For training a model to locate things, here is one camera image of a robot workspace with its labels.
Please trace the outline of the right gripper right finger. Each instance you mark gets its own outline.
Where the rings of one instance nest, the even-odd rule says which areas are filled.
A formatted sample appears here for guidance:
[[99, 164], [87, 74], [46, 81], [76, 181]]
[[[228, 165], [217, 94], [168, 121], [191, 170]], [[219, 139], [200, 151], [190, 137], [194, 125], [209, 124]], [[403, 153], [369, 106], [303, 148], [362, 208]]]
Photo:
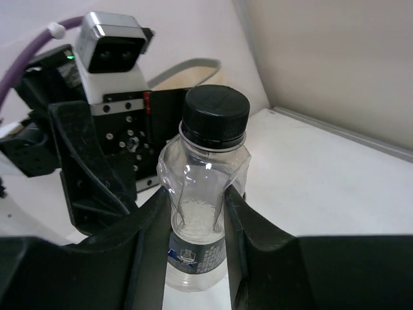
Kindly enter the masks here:
[[225, 191], [232, 309], [411, 309], [412, 237], [293, 236]]

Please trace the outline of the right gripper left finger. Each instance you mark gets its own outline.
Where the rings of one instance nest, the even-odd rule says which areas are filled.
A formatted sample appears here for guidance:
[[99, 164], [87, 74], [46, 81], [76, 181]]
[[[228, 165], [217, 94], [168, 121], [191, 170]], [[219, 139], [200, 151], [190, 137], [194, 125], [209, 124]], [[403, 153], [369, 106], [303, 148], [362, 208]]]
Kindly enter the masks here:
[[161, 309], [170, 234], [169, 195], [77, 244], [1, 239], [2, 309]]

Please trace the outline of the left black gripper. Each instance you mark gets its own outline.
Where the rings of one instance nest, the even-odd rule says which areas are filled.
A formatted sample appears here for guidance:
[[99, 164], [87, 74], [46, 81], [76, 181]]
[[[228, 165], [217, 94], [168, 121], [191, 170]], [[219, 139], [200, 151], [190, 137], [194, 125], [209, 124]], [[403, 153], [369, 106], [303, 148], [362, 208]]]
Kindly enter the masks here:
[[157, 159], [178, 133], [189, 89], [105, 95], [89, 108], [72, 47], [61, 45], [34, 57], [15, 90], [57, 154], [72, 225], [89, 236], [134, 212], [137, 191], [159, 184]]

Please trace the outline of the black cap small bottle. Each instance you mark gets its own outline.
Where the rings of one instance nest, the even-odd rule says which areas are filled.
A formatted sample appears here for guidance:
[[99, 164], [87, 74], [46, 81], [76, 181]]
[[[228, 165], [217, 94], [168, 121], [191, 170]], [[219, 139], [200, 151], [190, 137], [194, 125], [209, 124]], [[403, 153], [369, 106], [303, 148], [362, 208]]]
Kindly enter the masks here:
[[249, 114], [249, 100], [233, 88], [194, 87], [178, 135], [161, 151], [157, 173], [171, 202], [166, 284], [174, 289], [204, 291], [226, 275], [224, 193], [245, 193]]

